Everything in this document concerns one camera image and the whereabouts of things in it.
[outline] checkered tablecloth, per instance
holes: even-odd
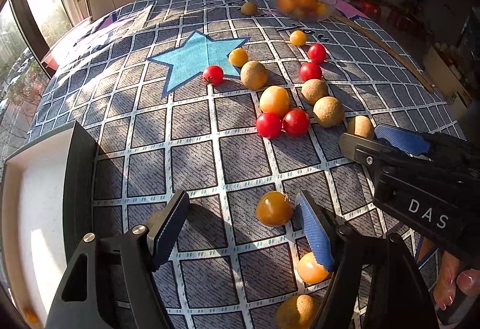
[[[244,48],[268,69],[267,85],[286,88],[292,106],[312,117],[299,92],[308,46],[289,43],[290,31],[303,29],[309,42],[328,50],[323,73],[330,94],[345,105],[346,120],[364,114],[375,124],[462,136],[438,95],[349,26],[292,21],[268,0],[256,0],[259,15],[246,17],[239,12],[244,1],[142,0],[97,21],[51,80],[28,134],[30,141],[77,120],[98,141],[92,211],[100,237],[144,223],[175,190],[188,191],[188,219],[170,261],[154,274],[176,329],[270,329],[287,297],[325,293],[328,280],[305,284],[295,273],[310,250],[299,225],[270,228],[256,219],[256,203],[270,190],[293,199],[307,189],[365,235],[381,237],[395,228],[412,253],[419,236],[373,206],[367,171],[342,157],[338,138],[347,121],[324,129],[312,118],[302,137],[267,140],[255,130],[262,91],[247,90],[237,79],[213,88],[197,77],[162,97],[168,67],[148,57],[181,46],[193,31],[212,39],[249,37]],[[352,19],[410,59],[377,24]],[[434,253],[421,268],[430,289],[438,259]],[[370,280],[366,267],[352,317],[357,329]],[[122,327],[129,327],[120,268],[114,283]]]

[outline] table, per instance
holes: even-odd
[[[338,148],[344,124],[323,129],[312,119],[302,137],[262,139],[254,127],[262,91],[246,90],[238,79],[213,88],[194,76],[165,95],[171,68],[147,58],[182,46],[192,33],[214,41],[249,37],[244,48],[269,70],[267,85],[285,87],[292,105],[312,117],[299,93],[298,68],[307,60],[308,46],[288,42],[290,31],[300,28],[309,42],[320,41],[328,50],[323,74],[330,94],[345,105],[346,119],[364,114],[375,124],[463,136],[439,95],[429,94],[349,26],[332,19],[292,21],[268,0],[257,0],[259,15],[246,17],[239,12],[243,2],[141,0],[100,19],[51,80],[28,133],[31,141],[75,119],[98,141],[92,210],[100,237],[144,223],[174,190],[188,190],[193,204],[188,220],[170,261],[154,274],[177,329],[274,328],[275,310],[287,297],[324,295],[328,280],[309,285],[295,274],[299,258],[310,250],[297,222],[269,228],[257,221],[256,203],[270,190],[293,200],[307,189],[369,236],[395,228],[412,253],[419,236],[373,206],[368,173]],[[410,59],[374,22],[345,3],[341,8]],[[429,288],[438,255],[434,252],[421,268]],[[118,314],[127,327],[132,317],[121,269],[113,273]],[[366,267],[352,327],[361,327],[370,279]]]

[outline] cork ball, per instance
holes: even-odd
[[[313,106],[317,100],[328,96],[327,85],[324,81],[318,79],[307,80],[301,87],[301,94],[305,100]]]
[[[342,122],[345,110],[342,102],[332,96],[325,96],[317,100],[313,107],[313,115],[320,126],[331,128]]]
[[[267,83],[268,71],[259,62],[248,61],[241,68],[240,80],[249,90],[260,90]]]
[[[292,296],[278,307],[275,323],[280,329],[309,329],[319,308],[319,301],[309,295]]]
[[[349,134],[355,134],[357,136],[369,138],[371,140],[374,137],[374,126],[371,124],[371,121],[368,117],[355,116],[350,119],[346,128],[346,132]]]

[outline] yellow cherry tomato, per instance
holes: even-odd
[[[290,42],[295,46],[305,45],[307,41],[307,35],[301,30],[295,30],[290,34]]]
[[[290,96],[285,88],[270,86],[263,92],[259,104],[264,113],[275,113],[282,119],[290,111]]]
[[[236,67],[243,67],[248,61],[248,54],[242,48],[236,48],[229,54],[229,62]]]
[[[261,223],[275,227],[286,224],[292,218],[293,208],[285,194],[270,191],[260,198],[256,212]]]
[[[320,283],[328,276],[328,271],[323,265],[318,264],[313,252],[303,256],[297,265],[298,275],[305,283]]]

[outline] screw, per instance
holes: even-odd
[[[89,242],[95,240],[95,235],[93,233],[87,233],[86,235],[83,236],[83,240],[86,243],[89,243]]]
[[[341,235],[348,236],[352,234],[352,228],[348,225],[340,225],[338,231]]]
[[[143,232],[145,232],[147,228],[145,227],[145,225],[137,225],[137,226],[134,226],[133,229],[131,230],[131,232],[134,234],[134,235],[141,235]]]

